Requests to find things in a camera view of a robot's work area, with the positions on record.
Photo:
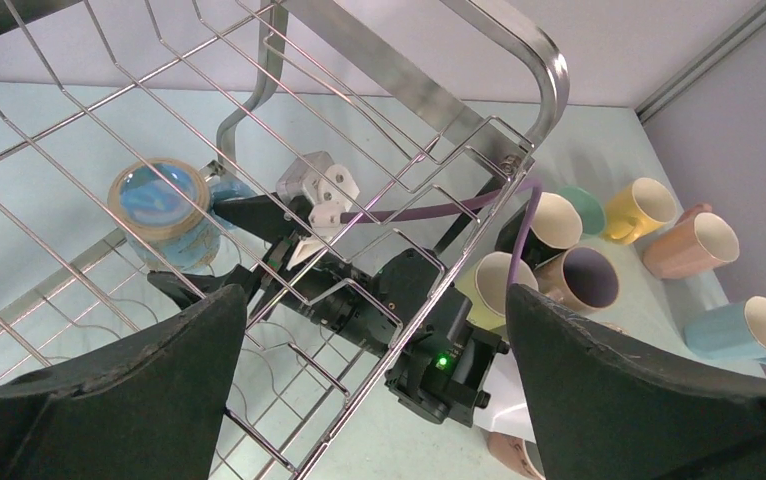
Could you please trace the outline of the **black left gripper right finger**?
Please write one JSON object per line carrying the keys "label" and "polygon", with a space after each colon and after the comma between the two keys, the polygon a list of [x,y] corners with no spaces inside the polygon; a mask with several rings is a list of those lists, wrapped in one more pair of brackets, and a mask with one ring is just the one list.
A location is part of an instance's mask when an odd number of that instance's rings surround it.
{"label": "black left gripper right finger", "polygon": [[766,479],[766,379],[705,365],[506,294],[508,335],[551,479]]}

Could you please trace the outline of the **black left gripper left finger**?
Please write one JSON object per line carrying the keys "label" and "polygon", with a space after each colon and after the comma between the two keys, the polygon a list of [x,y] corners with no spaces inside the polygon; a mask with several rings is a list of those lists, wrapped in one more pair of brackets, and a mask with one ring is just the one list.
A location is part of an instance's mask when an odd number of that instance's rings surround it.
{"label": "black left gripper left finger", "polygon": [[246,325],[229,285],[0,385],[0,479],[205,479]]}

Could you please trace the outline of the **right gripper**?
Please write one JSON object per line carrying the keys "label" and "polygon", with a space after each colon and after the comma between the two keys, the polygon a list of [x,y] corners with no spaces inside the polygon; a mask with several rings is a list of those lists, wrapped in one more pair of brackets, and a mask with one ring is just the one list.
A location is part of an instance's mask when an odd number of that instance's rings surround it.
{"label": "right gripper", "polygon": [[[267,195],[228,198],[213,204],[214,213],[230,224],[264,240],[265,261],[284,280],[300,279],[280,297],[287,309],[353,344],[383,358],[407,323],[438,288],[436,256],[427,249],[408,248],[369,275],[332,254],[308,271],[291,267],[288,257],[309,225],[311,202],[303,195],[288,203]],[[150,271],[147,281],[181,310],[201,296],[226,285],[242,287],[245,304],[262,285],[264,270],[237,264],[221,275]],[[472,301],[454,285],[441,297],[406,341],[385,372],[385,385],[399,403],[424,420],[441,424],[451,419],[464,426],[487,408],[491,395],[484,380],[498,354],[509,351],[500,335],[469,321]]]}

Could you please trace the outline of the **blue-rimmed cup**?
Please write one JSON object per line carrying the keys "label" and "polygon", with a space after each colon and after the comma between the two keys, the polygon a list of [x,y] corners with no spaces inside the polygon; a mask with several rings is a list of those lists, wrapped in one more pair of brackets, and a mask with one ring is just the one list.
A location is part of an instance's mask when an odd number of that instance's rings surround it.
{"label": "blue-rimmed cup", "polygon": [[255,195],[233,176],[210,184],[185,162],[150,158],[119,173],[107,206],[126,226],[128,245],[149,269],[198,273],[218,255],[219,228],[234,227],[215,215],[213,204]]}

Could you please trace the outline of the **orange-red cup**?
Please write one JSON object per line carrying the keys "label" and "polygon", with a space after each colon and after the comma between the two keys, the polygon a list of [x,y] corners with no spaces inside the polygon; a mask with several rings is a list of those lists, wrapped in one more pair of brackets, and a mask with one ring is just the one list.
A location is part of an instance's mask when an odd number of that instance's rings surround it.
{"label": "orange-red cup", "polygon": [[546,479],[538,446],[534,442],[490,432],[487,447],[495,459],[519,475],[528,479]]}

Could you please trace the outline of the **large pink mug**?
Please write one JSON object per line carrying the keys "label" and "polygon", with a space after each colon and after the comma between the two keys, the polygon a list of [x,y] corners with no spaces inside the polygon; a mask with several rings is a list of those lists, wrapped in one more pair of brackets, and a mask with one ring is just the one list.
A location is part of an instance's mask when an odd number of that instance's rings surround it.
{"label": "large pink mug", "polygon": [[574,247],[539,266],[534,275],[540,293],[580,314],[612,306],[620,293],[613,263],[590,247]]}

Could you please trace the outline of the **yellow-green mug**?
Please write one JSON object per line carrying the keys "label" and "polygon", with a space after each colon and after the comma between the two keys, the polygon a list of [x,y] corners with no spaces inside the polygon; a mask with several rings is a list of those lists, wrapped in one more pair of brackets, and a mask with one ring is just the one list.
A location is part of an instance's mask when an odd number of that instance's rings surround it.
{"label": "yellow-green mug", "polygon": [[530,267],[506,252],[485,255],[455,280],[455,287],[472,302],[468,320],[475,326],[495,330],[506,324],[506,293],[512,265],[517,267],[514,284],[539,288]]}

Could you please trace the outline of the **light blue mug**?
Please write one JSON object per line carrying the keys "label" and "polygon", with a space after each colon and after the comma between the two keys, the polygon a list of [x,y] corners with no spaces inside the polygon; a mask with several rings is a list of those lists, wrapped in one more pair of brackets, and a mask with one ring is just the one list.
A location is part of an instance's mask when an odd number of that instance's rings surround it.
{"label": "light blue mug", "polygon": [[752,296],[704,312],[683,328],[683,340],[704,359],[766,365],[766,297]]}

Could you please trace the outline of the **black mug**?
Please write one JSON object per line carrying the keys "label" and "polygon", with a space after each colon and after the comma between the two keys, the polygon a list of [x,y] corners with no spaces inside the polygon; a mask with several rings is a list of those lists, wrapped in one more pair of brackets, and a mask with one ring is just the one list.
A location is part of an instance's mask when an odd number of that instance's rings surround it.
{"label": "black mug", "polygon": [[583,232],[582,220],[569,200],[545,192],[526,236],[521,259],[535,270],[574,247]]}

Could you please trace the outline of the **pink faceted mug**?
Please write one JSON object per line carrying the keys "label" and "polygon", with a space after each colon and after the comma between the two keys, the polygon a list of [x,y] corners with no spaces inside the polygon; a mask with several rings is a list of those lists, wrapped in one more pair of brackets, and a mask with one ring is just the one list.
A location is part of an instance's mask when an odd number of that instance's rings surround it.
{"label": "pink faceted mug", "polygon": [[711,205],[700,203],[651,243],[642,262],[658,279],[683,279],[730,264],[739,255],[734,229]]}

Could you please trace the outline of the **mint green mug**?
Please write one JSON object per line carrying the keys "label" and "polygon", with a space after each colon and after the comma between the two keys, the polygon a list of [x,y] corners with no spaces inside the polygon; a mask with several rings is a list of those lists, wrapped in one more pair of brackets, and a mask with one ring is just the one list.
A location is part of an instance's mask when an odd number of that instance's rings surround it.
{"label": "mint green mug", "polygon": [[607,219],[600,201],[590,192],[576,187],[561,187],[557,194],[568,200],[582,221],[584,237],[597,237],[606,227]]}

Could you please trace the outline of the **yellow mug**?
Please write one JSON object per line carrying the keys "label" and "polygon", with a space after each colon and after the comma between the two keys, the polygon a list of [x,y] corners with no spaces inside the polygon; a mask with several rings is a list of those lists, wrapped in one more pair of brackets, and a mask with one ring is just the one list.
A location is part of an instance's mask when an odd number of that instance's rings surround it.
{"label": "yellow mug", "polygon": [[618,192],[604,206],[606,226],[601,237],[629,245],[671,222],[677,216],[677,203],[661,182],[638,178]]}

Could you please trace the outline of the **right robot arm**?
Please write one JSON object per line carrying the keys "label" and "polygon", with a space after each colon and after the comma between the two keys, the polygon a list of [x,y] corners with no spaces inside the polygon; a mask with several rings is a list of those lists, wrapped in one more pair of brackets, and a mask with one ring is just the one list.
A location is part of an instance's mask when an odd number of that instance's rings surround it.
{"label": "right robot arm", "polygon": [[216,202],[217,216],[269,243],[263,263],[234,267],[222,276],[153,271],[149,283],[178,307],[228,284],[243,287],[258,307],[277,300],[288,309],[376,356],[385,356],[396,327],[409,321],[428,295],[440,299],[407,340],[385,374],[399,403],[439,424],[447,419],[520,438],[533,435],[525,394],[504,322],[508,276],[535,284],[529,267],[504,252],[480,259],[447,286],[438,283],[436,255],[408,248],[376,274],[367,274],[333,254],[292,265],[301,243],[299,217],[312,210],[303,197],[287,205],[266,196]]}

